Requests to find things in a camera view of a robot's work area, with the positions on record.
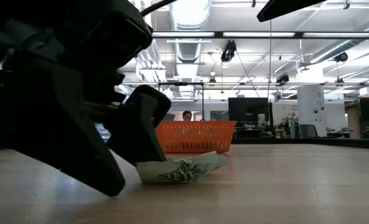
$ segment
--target ceiling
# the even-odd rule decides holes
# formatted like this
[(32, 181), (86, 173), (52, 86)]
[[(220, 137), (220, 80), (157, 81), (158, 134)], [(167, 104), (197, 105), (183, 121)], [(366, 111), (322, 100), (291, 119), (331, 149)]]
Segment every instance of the ceiling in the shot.
[[(141, 1), (140, 4), (138, 3), (139, 1), (132, 2), (141, 5), (144, 1)], [(296, 11), (273, 19), (271, 24), (270, 22), (259, 22), (256, 18), (266, 0), (257, 0), (255, 8), (250, 7), (249, 2), (242, 0), (212, 0), (210, 18), (205, 30), (270, 31), (271, 26), (272, 31), (355, 32), (364, 31), (365, 26), (369, 23), (369, 1), (366, 0), (349, 0), (350, 8), (347, 10), (343, 9), (345, 1), (326, 1), (302, 11)], [(189, 16), (191, 16), (190, 7), (188, 8)], [(165, 7), (153, 12), (151, 14), (151, 24), (154, 32), (171, 30), (169, 8)], [(298, 39), (236, 39), (238, 53), (231, 61), (230, 67), (222, 68), (220, 63), (221, 50), (228, 40), (207, 38), (204, 40), (210, 40), (210, 43), (204, 44), (202, 47), (197, 77), (193, 79), (195, 82), (201, 80), (208, 82), (211, 77), (210, 72), (215, 72), (217, 82), (246, 82), (249, 80), (247, 76), (253, 82), (268, 82), (269, 74), (272, 74), (271, 81), (274, 83), (275, 78), (281, 73), (281, 71), (277, 73), (274, 73), (274, 71), (288, 61), (301, 60), (302, 57), (300, 55), (314, 54), (337, 41), (323, 39), (306, 39), (302, 41)], [(162, 64), (166, 68), (166, 78), (177, 77), (174, 44), (168, 44), (167, 39), (156, 39), (156, 43)], [(349, 56), (348, 62), (343, 65), (340, 63), (338, 70), (335, 69), (335, 62), (326, 61), (320, 64), (324, 68), (325, 81), (334, 82), (338, 74), (341, 77), (369, 67), (369, 40), (347, 50), (346, 53)], [(352, 61), (366, 54), (367, 56)], [(286, 68), (284, 72), (289, 74), (291, 82), (296, 82), (298, 71), (296, 70), (296, 63), (293, 62), (292, 64), (293, 66)], [(136, 76), (135, 60), (130, 61), (120, 70), (126, 74), (126, 82), (140, 82), (140, 79)], [(346, 82), (352, 83), (367, 81), (369, 81), (369, 72), (346, 80)], [(234, 92), (235, 88), (234, 86), (225, 86), (225, 89), (230, 89), (232, 92)], [(359, 88), (354, 86), (342, 92), (350, 93)]]

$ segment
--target cable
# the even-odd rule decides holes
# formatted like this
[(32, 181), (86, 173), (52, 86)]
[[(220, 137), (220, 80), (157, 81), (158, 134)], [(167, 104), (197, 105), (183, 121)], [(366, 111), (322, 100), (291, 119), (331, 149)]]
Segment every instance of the cable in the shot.
[(338, 62), (336, 62), (336, 73), (337, 75), (337, 80), (339, 80), (339, 68), (338, 68)]
[(212, 67), (212, 69), (211, 69), (211, 71), (209, 72), (209, 73), (211, 73), (211, 72), (213, 72), (213, 70), (215, 69), (215, 67), (216, 67), (216, 63), (217, 63), (217, 60), (215, 61), (215, 63), (213, 64), (213, 67)]
[(258, 95), (258, 97), (260, 98), (258, 91), (256, 90), (255, 86), (253, 85), (253, 82), (252, 82), (251, 78), (250, 78), (250, 77), (249, 77), (249, 75), (248, 75), (248, 72), (246, 72), (246, 69), (245, 69), (244, 64), (242, 64), (242, 60), (241, 60), (240, 54), (238, 53), (238, 51), (237, 51), (237, 50), (236, 50), (235, 52), (236, 52), (236, 54), (238, 55), (238, 58), (240, 59), (240, 62), (241, 62), (242, 68), (244, 69), (244, 72), (245, 72), (246, 76), (248, 77), (249, 82), (251, 82), (251, 84), (252, 84), (252, 87), (253, 87), (254, 91), (256, 92), (256, 94)]
[(154, 12), (155, 10), (158, 10), (159, 8), (162, 8), (172, 2), (176, 2), (177, 0), (162, 0), (160, 2), (157, 2), (151, 6), (149, 6), (148, 8), (144, 9), (143, 11), (141, 11), (141, 15), (144, 17), (152, 12)]
[(273, 50), (273, 22), (272, 20), (270, 20), (270, 64), (269, 64), (269, 85), (267, 87), (267, 98), (269, 98), (269, 94), (270, 94), (270, 83), (271, 83), (271, 56), (273, 55), (273, 53), (271, 52)]
[(222, 66), (222, 68), (221, 68), (221, 70), (222, 70), (222, 92), (220, 92), (220, 94), (223, 94), (224, 93), (224, 91), (223, 91), (223, 62), (221, 64), (221, 66)]

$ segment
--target wooden table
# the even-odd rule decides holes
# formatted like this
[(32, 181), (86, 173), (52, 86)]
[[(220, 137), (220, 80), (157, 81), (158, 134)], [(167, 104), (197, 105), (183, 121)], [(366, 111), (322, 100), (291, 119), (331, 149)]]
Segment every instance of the wooden table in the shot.
[(369, 149), (234, 145), (190, 185), (127, 186), (109, 198), (14, 151), (0, 151), (0, 223), (369, 223)]

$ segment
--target orange basket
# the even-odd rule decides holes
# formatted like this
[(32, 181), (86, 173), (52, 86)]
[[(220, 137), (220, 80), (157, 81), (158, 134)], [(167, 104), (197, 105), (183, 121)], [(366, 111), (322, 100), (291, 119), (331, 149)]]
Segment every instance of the orange basket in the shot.
[(236, 121), (163, 121), (157, 127), (165, 153), (228, 152)]

